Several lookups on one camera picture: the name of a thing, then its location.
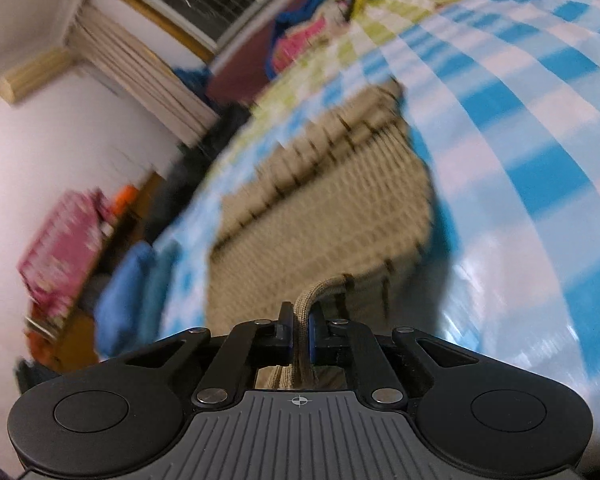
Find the window frame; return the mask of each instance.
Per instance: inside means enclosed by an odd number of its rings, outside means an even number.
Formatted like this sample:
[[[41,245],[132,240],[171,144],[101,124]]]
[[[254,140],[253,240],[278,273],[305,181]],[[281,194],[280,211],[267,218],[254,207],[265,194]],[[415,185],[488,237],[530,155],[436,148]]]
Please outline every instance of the window frame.
[[[209,63],[271,0],[255,0],[217,41],[212,40],[162,0],[123,1],[186,46],[202,61]]]

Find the crosshair symbol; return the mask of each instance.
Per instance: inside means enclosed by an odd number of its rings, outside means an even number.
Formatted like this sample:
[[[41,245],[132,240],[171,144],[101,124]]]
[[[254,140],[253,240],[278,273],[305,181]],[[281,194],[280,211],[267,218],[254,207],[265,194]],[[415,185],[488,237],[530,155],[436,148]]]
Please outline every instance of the crosshair symbol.
[[[307,399],[306,397],[303,396],[296,396],[293,399],[291,399],[292,403],[294,403],[296,406],[304,406],[306,403],[311,402],[309,399]]]

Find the metal screw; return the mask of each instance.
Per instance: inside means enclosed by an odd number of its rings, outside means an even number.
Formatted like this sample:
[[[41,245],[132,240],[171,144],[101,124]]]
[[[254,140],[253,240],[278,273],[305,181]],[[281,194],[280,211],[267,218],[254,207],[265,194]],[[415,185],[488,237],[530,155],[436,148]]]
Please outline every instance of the metal screw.
[[[371,394],[371,397],[380,404],[395,404],[402,400],[402,392],[395,388],[379,388]]]
[[[229,394],[222,388],[206,388],[200,390],[197,394],[197,398],[204,404],[218,404],[218,402],[224,402]]]

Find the blue and white checkered bedsheet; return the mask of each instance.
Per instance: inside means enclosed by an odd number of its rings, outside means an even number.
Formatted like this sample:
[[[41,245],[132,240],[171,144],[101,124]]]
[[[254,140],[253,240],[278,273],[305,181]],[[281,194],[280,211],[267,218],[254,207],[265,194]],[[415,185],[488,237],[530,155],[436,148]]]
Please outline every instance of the blue and white checkered bedsheet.
[[[438,195],[420,306],[432,304],[438,335],[581,393],[600,452],[600,0],[465,0],[346,69],[163,237],[184,256],[162,335],[204,324],[221,197],[307,119],[391,75]]]

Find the pink floral fabric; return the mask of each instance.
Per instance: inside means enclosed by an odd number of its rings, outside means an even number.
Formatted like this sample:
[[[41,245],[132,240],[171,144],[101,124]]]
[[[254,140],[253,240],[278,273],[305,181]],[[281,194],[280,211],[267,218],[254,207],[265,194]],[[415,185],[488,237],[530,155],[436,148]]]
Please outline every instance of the pink floral fabric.
[[[18,264],[37,312],[55,328],[62,328],[100,252],[101,219],[112,221],[99,189],[65,192]]]

